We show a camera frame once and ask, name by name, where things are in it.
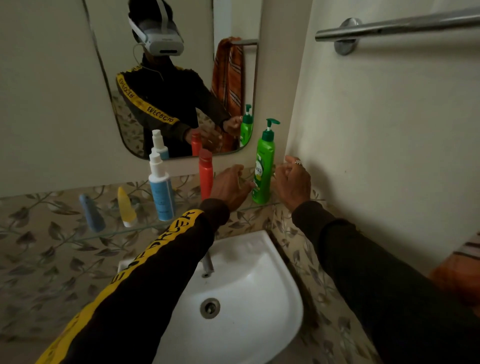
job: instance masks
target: red bottle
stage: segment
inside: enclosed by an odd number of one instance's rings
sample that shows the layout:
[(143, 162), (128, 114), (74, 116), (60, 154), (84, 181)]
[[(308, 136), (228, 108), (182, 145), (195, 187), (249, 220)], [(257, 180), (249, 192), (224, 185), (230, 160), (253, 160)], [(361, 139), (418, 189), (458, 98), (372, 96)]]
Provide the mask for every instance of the red bottle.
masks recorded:
[(192, 133), (192, 155), (198, 156), (200, 149), (202, 149), (202, 136), (199, 131), (195, 131)]
[(212, 152), (206, 149), (200, 150), (198, 169), (200, 172), (200, 192), (202, 201), (210, 197), (213, 186)]

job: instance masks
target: sleeve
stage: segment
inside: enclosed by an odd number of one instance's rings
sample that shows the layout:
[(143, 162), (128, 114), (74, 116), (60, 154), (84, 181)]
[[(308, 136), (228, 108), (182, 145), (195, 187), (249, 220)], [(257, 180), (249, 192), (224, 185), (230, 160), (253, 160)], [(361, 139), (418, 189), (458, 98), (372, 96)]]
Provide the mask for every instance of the sleeve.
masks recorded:
[(117, 88), (135, 119), (144, 128), (159, 129), (163, 137), (184, 140), (183, 136), (190, 126), (141, 99), (127, 84), (121, 73), (117, 75)]
[(422, 274), (309, 201), (292, 214), (385, 363), (473, 363), (480, 319)]
[(67, 325), (37, 364), (151, 364), (180, 295), (215, 231), (230, 214), (221, 200), (176, 219)]
[(204, 82), (200, 76), (192, 70), (189, 72), (190, 82), (195, 97), (195, 107), (199, 108), (205, 113), (215, 125), (218, 125), (223, 130), (223, 122), (230, 119), (230, 114), (221, 102), (205, 87)]

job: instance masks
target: towel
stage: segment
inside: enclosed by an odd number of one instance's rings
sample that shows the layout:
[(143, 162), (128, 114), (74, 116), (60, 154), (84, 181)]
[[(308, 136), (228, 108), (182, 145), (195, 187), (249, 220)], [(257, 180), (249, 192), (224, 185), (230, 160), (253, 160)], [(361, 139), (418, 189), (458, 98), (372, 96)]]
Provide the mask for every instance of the towel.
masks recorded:
[[(232, 40), (222, 39), (216, 50), (213, 68), (212, 93), (218, 98), (231, 116), (241, 116), (243, 107), (243, 46), (235, 46)], [(238, 138), (222, 133), (221, 152), (231, 152), (239, 148)]]
[(480, 317), (480, 232), (434, 269), (430, 279)]

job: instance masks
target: hand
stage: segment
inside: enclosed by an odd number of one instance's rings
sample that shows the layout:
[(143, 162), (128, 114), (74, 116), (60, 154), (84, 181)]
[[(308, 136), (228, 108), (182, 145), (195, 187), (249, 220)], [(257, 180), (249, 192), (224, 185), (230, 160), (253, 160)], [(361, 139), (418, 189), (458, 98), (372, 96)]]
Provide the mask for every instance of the hand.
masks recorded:
[(223, 130), (230, 135), (240, 136), (241, 116), (234, 116), (223, 122)]
[(285, 156), (285, 164), (275, 169), (272, 188), (283, 204), (293, 212), (305, 201), (310, 201), (312, 182), (310, 174), (300, 164), (295, 164), (297, 157)]
[(214, 128), (202, 126), (195, 129), (188, 129), (185, 132), (184, 139), (188, 144), (192, 144), (192, 134), (200, 132), (202, 136), (202, 146), (211, 152), (218, 152), (222, 147), (222, 134), (217, 132)]
[(212, 192), (210, 198), (218, 198), (225, 202), (230, 212), (235, 211), (243, 204), (248, 194), (255, 186), (253, 182), (245, 182), (240, 186), (239, 177), (243, 171), (243, 165), (236, 164), (231, 168), (227, 168), (217, 175), (213, 181)]

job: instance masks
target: black jacket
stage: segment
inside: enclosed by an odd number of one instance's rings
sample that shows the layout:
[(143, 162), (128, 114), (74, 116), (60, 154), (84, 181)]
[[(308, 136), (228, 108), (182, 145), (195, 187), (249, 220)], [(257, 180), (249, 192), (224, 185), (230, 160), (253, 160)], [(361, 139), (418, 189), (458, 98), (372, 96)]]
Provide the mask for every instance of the black jacket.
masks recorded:
[(170, 158), (191, 156), (192, 147), (183, 137), (188, 129), (198, 128), (195, 108), (220, 128), (223, 121), (230, 118), (195, 71), (175, 67), (170, 59), (167, 60), (166, 64), (156, 66), (144, 56), (143, 67), (117, 75), (119, 92), (144, 128), (145, 158), (151, 153), (151, 131), (155, 129), (161, 130)]
[[(207, 199), (175, 220), (37, 364), (151, 364), (180, 295), (229, 216), (222, 201)], [(317, 202), (300, 205), (292, 218), (385, 364), (480, 362), (480, 319), (472, 310)]]

